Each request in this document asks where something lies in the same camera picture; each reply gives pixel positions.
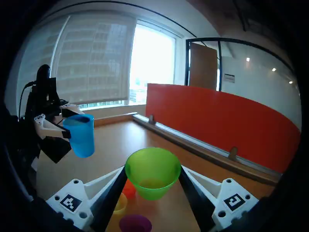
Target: plastic cup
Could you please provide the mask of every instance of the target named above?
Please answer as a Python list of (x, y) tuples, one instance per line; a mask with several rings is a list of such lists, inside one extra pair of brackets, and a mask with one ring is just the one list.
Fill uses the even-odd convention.
[(158, 200), (177, 181), (181, 165), (168, 150), (150, 147), (133, 153), (124, 168), (141, 197)]
[(127, 199), (132, 199), (132, 198), (135, 197), (136, 189), (129, 179), (127, 180), (126, 184), (124, 185), (122, 193), (125, 194)]
[(86, 158), (94, 153), (94, 117), (77, 114), (63, 120), (63, 127), (70, 130), (70, 145), (76, 156)]
[(127, 203), (128, 203), (128, 200), (127, 200), (126, 196), (123, 193), (120, 194), (120, 197), (119, 197), (118, 202), (115, 206), (113, 214), (114, 215), (123, 215), (125, 210), (126, 210)]
[(120, 220), (119, 227), (122, 232), (150, 232), (152, 224), (144, 216), (128, 215)]

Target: green cup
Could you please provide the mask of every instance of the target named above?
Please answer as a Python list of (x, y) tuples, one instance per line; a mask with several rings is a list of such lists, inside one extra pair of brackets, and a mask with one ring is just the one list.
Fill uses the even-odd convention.
[(158, 200), (177, 181), (181, 165), (168, 150), (149, 147), (130, 155), (124, 169), (141, 197)]

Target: cable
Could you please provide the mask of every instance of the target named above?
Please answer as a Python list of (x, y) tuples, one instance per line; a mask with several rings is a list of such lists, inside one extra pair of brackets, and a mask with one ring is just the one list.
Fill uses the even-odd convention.
[(22, 90), (22, 94), (21, 94), (20, 100), (19, 100), (18, 121), (20, 120), (20, 107), (21, 107), (21, 104), (22, 104), (22, 95), (24, 94), (24, 91), (25, 91), (26, 88), (33, 86), (34, 84), (36, 84), (36, 81), (30, 81), (28, 84), (25, 85), (25, 87)]
[(63, 119), (61, 119), (61, 121), (60, 121), (60, 122), (58, 122), (58, 123), (57, 123), (57, 125), (59, 125), (59, 123), (61, 123), (62, 121), (63, 121)]

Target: yellow cup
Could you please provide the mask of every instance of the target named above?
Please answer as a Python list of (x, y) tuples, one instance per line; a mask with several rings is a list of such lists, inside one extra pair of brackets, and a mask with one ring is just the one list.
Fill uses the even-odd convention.
[(126, 210), (127, 203), (128, 203), (127, 197), (122, 193), (115, 206), (113, 215), (123, 215)]

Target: blue cup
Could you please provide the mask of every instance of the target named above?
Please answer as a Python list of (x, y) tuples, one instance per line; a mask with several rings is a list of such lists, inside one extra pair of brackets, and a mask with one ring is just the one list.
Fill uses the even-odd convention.
[(76, 156), (86, 158), (94, 153), (94, 117), (77, 114), (63, 120), (63, 127), (70, 130), (70, 145)]

